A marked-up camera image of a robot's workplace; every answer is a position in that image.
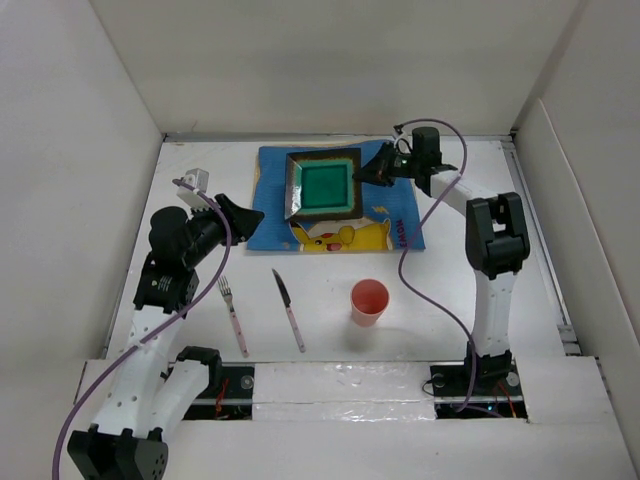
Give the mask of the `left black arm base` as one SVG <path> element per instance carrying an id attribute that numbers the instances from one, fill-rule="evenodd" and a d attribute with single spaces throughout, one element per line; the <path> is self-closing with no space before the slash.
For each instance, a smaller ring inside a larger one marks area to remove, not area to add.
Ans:
<path id="1" fill-rule="evenodd" d="M 255 365 L 224 364 L 219 388 L 199 395 L 183 419 L 244 421 L 252 419 Z"/>

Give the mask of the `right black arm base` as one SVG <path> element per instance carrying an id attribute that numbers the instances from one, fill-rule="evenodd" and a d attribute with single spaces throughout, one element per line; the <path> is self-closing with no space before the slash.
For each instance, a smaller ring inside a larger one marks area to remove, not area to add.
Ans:
<path id="1" fill-rule="evenodd" d="M 527 419 L 522 384 L 513 363 L 507 373 L 477 378 L 470 397 L 465 367 L 455 363 L 429 366 L 430 376 L 422 392 L 433 400 L 437 420 L 449 419 Z"/>

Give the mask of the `fork with pink handle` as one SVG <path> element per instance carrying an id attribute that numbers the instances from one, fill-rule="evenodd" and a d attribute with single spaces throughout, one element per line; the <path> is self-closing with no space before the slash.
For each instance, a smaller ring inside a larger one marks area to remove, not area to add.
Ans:
<path id="1" fill-rule="evenodd" d="M 218 280 L 218 288 L 219 291 L 221 293 L 221 296 L 227 306 L 227 310 L 228 310 L 228 314 L 229 314 L 229 318 L 231 321 L 231 325 L 233 327 L 234 330 L 234 334 L 240 349 L 240 352 L 242 354 L 242 356 L 244 358 L 248 358 L 249 357 L 249 350 L 247 347 L 247 343 L 239 322 L 239 319 L 237 317 L 236 314 L 236 310 L 234 307 L 234 303 L 233 303 L 233 294 L 229 285 L 228 280 L 224 277 L 221 276 Z"/>

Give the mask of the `knife with pink handle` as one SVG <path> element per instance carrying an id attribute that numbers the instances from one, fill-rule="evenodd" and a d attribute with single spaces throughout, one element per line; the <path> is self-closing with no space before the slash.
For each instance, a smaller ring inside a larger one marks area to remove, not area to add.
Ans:
<path id="1" fill-rule="evenodd" d="M 275 278 L 276 284 L 278 286 L 281 298 L 283 300 L 283 304 L 284 304 L 284 308 L 294 335 L 294 338 L 296 340 L 298 349 L 301 353 L 305 353 L 306 352 L 306 344 L 303 340 L 303 337 L 301 335 L 298 323 L 297 323 L 297 319 L 295 318 L 294 312 L 292 310 L 291 307 L 291 298 L 289 296 L 289 293 L 287 291 L 287 288 L 284 284 L 284 281 L 282 279 L 282 277 L 280 276 L 280 274 L 273 269 L 272 270 L 273 276 Z"/>

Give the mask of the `blue Pikachu placemat cloth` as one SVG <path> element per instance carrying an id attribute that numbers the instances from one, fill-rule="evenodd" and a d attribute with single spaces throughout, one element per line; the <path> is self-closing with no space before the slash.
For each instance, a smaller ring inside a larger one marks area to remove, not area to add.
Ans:
<path id="1" fill-rule="evenodd" d="M 402 250 L 420 222 L 412 184 L 398 179 L 391 188 L 360 183 L 363 216 L 360 219 L 293 222 L 284 219 L 286 156 L 291 152 L 360 148 L 361 167 L 378 152 L 381 140 L 329 147 L 263 146 L 258 151 L 254 210 L 265 218 L 251 237 L 253 251 L 360 253 Z"/>

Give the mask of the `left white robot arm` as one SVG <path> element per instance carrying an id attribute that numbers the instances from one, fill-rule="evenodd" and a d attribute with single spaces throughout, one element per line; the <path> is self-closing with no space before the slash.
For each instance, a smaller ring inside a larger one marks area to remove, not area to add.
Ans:
<path id="1" fill-rule="evenodd" d="M 189 211 L 170 206 L 151 217 L 126 349 L 104 372 L 114 379 L 90 427 L 69 438 L 67 452 L 85 479 L 162 478 L 169 436 L 197 396 L 222 387 L 218 350 L 188 346 L 174 361 L 169 353 L 210 290 L 200 287 L 197 265 L 219 245 L 247 241 L 264 215 L 223 194 L 189 193 L 186 201 Z"/>

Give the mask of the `orange plastic cup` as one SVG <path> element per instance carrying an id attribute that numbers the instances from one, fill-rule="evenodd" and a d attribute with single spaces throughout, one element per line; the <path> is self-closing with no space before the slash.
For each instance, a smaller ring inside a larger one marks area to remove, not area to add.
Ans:
<path id="1" fill-rule="evenodd" d="M 386 286 L 375 279 L 363 279 L 351 290 L 351 319 L 360 327 L 373 326 L 389 305 Z"/>

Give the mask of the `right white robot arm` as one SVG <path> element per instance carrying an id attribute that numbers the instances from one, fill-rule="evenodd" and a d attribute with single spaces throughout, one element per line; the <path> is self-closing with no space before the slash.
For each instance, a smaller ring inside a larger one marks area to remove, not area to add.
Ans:
<path id="1" fill-rule="evenodd" d="M 435 206 L 444 203 L 464 217 L 465 255 L 475 275 L 476 297 L 473 328 L 465 331 L 462 381 L 471 392 L 483 394 L 508 374 L 512 363 L 511 295 L 531 251 L 523 202 L 515 192 L 498 193 L 465 178 L 465 142 L 461 166 L 455 167 L 443 160 L 436 127 L 419 126 L 406 135 L 407 125 L 395 125 L 392 139 L 353 179 L 381 187 L 411 179 Z"/>

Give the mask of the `square green ceramic plate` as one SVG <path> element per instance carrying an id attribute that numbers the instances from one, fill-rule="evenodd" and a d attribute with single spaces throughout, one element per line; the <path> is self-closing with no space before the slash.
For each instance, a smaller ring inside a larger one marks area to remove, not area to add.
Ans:
<path id="1" fill-rule="evenodd" d="M 284 219 L 320 222 L 360 219 L 360 148 L 291 152 L 286 156 Z"/>

